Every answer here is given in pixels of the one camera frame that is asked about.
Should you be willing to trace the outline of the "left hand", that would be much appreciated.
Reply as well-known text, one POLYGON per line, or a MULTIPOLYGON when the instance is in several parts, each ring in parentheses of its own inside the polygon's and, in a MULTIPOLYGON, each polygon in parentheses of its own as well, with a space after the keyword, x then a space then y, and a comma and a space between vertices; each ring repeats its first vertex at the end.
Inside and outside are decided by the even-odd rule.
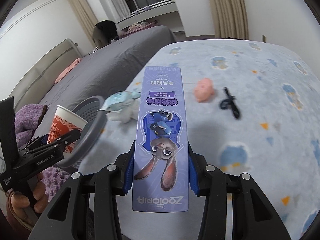
MULTIPOLYGON (((41 214, 48 205, 48 196, 46 195, 46 186, 42 179, 43 173, 37 175, 37 184, 33 190, 33 197, 36 200, 34 210, 36 213, 41 214)), ((30 217, 26 210, 30 207, 30 200, 25 195, 12 191, 7 197, 7 214, 12 214, 13 217, 21 222, 23 225, 34 226, 36 220, 30 217)))

